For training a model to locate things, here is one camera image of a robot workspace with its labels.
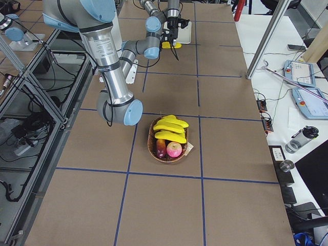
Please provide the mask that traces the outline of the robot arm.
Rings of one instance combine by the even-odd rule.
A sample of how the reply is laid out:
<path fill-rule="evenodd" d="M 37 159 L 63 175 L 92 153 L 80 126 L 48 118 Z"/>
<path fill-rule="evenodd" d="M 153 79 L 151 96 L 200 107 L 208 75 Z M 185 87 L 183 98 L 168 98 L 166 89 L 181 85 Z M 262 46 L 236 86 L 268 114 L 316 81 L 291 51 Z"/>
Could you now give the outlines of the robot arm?
<path fill-rule="evenodd" d="M 169 34 L 173 39 L 178 36 L 179 1 L 168 1 L 167 9 L 162 11 L 153 1 L 140 1 L 140 5 L 149 14 L 145 22 L 146 37 L 142 40 L 129 40 L 122 43 L 122 55 L 119 60 L 124 77 L 128 76 L 137 56 L 143 55 L 146 59 L 159 58 L 164 23 L 167 23 Z"/>
<path fill-rule="evenodd" d="M 78 32 L 102 74 L 106 89 L 98 98 L 99 115 L 108 123 L 137 124 L 142 102 L 127 88 L 126 75 L 112 36 L 116 6 L 114 1 L 44 1 L 44 22 L 54 28 Z"/>

